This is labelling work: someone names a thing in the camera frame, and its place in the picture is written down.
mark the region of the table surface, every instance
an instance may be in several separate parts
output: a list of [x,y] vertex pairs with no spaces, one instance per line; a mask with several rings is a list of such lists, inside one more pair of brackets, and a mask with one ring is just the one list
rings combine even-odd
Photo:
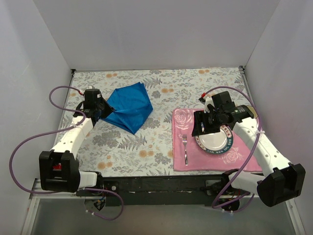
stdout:
[[[203,108],[198,98],[216,86],[235,87],[246,94],[238,68],[76,72],[71,85],[81,90],[92,85],[108,99],[114,89],[137,82],[144,83],[153,112],[135,135],[105,121],[97,122],[78,151],[80,170],[100,171],[106,177],[219,174],[173,170],[172,111]],[[229,92],[236,105],[248,104],[241,94]],[[81,101],[77,92],[70,91],[66,107],[75,109]],[[65,111],[61,128],[71,120],[72,113]]]

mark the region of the floral tablecloth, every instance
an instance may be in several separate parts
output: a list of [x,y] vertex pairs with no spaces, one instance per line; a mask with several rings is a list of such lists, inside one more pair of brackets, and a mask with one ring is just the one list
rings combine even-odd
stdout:
[[[71,85],[81,90],[93,85],[107,99],[115,88],[137,82],[144,83],[153,112],[135,135],[98,121],[78,151],[80,170],[100,171],[106,177],[220,173],[173,170],[172,111],[203,108],[198,98],[216,86],[236,87],[246,93],[238,68],[76,72]],[[236,105],[248,104],[239,93],[229,92]],[[75,109],[80,101],[82,97],[71,91],[66,107]],[[72,113],[65,112],[61,128],[69,126],[71,119]]]

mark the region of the blue cloth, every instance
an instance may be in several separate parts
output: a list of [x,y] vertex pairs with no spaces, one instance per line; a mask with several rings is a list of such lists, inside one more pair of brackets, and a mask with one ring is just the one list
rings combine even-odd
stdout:
[[107,102],[115,108],[115,111],[104,121],[133,134],[139,130],[153,110],[145,86],[140,82],[115,89]]

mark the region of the plate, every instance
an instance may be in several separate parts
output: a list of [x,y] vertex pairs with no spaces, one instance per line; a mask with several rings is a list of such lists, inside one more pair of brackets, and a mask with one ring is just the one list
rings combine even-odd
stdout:
[[228,126],[221,126],[221,131],[213,134],[196,136],[197,144],[209,154],[223,154],[230,150],[234,137]]

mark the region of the silver fork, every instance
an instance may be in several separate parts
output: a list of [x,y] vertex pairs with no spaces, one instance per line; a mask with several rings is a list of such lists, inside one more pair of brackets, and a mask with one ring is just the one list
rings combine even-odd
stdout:
[[187,150],[186,150],[186,145],[187,145],[187,135],[186,134],[182,135],[182,144],[185,146],[185,164],[188,165]]

